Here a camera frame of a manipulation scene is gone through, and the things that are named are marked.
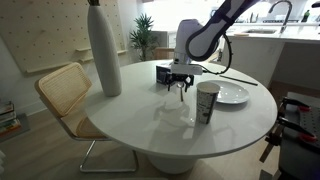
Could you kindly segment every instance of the black cable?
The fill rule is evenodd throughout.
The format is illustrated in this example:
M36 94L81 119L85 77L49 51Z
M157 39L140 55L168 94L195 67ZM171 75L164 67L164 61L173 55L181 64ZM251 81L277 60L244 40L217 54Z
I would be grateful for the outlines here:
M223 37L226 40L226 43L227 43L227 46L228 46L228 53L229 53L228 65L223 71L221 71L221 72L212 72L212 71L210 71L209 69L205 68L204 66L202 66L200 64L193 64L193 65L201 66L203 69L205 69L205 70L203 70L204 73L211 73L211 74L219 75L219 74L223 74L223 73L227 72L229 70L230 66L231 66L233 53L232 53L232 48L231 48L231 42L229 41L229 38L226 35L226 33L223 34Z

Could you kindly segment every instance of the sink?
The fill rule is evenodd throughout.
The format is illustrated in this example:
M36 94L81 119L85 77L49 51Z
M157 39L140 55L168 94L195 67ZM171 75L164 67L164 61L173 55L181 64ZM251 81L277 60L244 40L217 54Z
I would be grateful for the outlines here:
M274 29L249 29L243 31L243 33L255 33L255 34L274 34L277 30Z

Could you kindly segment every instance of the paper cup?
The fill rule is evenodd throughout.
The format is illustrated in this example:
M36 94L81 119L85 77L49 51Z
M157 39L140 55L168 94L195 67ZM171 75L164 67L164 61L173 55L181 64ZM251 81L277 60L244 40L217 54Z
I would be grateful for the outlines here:
M200 82L197 84L197 122L210 123L219 91L220 86L212 82Z

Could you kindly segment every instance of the white vase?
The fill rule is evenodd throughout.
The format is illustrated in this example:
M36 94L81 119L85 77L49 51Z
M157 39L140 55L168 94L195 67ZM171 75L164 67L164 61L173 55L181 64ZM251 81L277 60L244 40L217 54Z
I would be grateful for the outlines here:
M122 90L119 58L111 25L100 6L89 7L88 33L103 92L117 96Z

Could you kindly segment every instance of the green plant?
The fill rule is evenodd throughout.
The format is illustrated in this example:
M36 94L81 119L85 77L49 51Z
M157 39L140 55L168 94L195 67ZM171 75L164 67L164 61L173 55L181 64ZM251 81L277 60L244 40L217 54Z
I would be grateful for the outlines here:
M140 15L134 20L137 24L137 30L130 33L132 47L139 51L139 58L141 61L147 60L147 53L154 50L157 38L152 35L151 29L153 20L147 14Z

